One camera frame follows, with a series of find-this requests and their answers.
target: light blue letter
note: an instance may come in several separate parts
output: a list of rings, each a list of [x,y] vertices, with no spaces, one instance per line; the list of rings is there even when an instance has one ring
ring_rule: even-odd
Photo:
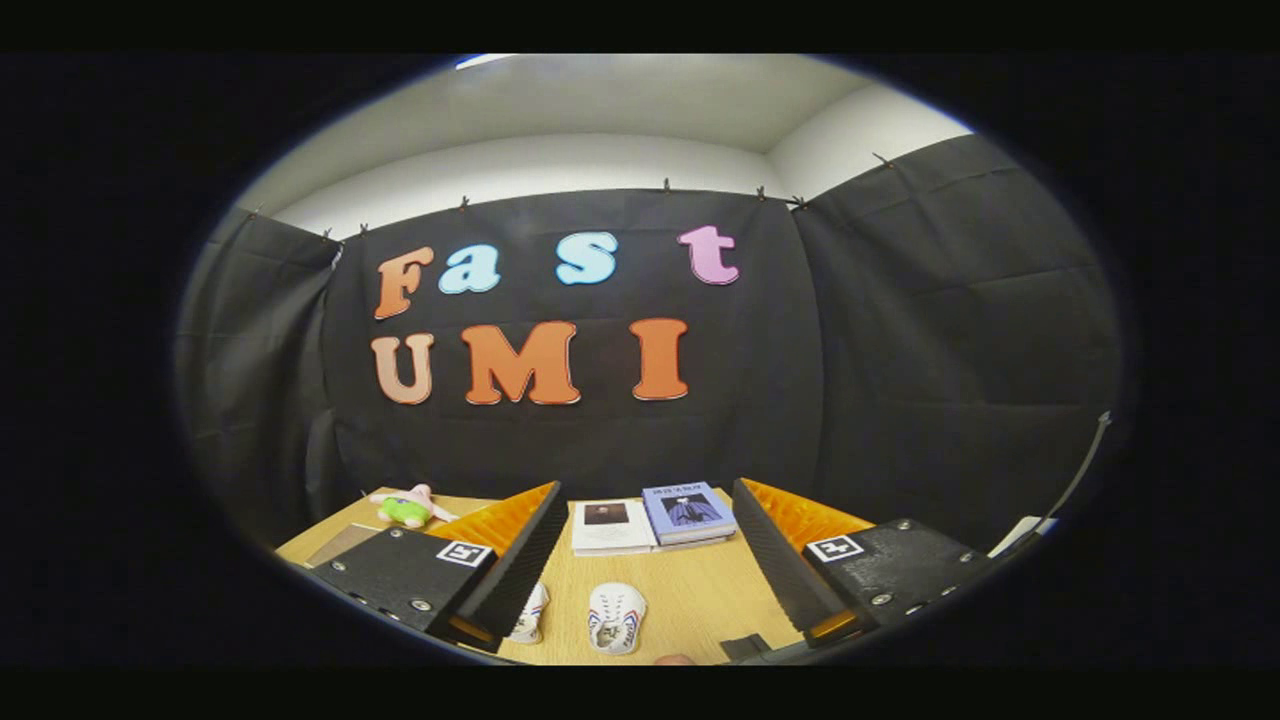
[[[488,292],[497,287],[502,277],[498,274],[498,249],[492,245],[472,245],[463,247],[444,261],[449,266],[440,275],[440,292],[457,295],[460,292]]]
[[[573,233],[556,247],[556,255],[564,260],[556,268],[556,277],[564,284],[603,282],[617,266],[617,250],[618,238],[607,232]]]

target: stuffed toy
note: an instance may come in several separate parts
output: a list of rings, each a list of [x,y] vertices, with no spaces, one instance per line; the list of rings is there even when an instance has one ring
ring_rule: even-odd
[[[369,502],[381,505],[378,519],[384,523],[402,523],[407,528],[421,528],[431,518],[445,523],[458,516],[431,502],[431,488],[413,486],[410,491],[380,492],[369,496]]]

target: white book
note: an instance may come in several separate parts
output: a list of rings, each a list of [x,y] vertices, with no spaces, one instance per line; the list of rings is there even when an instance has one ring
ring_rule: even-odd
[[[658,538],[639,500],[573,505],[573,555],[580,557],[653,552]]]

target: book cover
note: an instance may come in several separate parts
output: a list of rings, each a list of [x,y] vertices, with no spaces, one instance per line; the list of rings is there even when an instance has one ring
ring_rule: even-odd
[[[662,544],[731,536],[737,528],[728,505],[707,483],[645,488],[641,497]]]
[[[637,500],[579,502],[573,507],[573,555],[652,552],[658,544]]]

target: blue book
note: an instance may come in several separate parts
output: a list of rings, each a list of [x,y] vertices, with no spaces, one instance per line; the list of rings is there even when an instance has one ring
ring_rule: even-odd
[[[737,529],[733,512],[707,483],[645,488],[640,497],[659,544],[727,537]]]

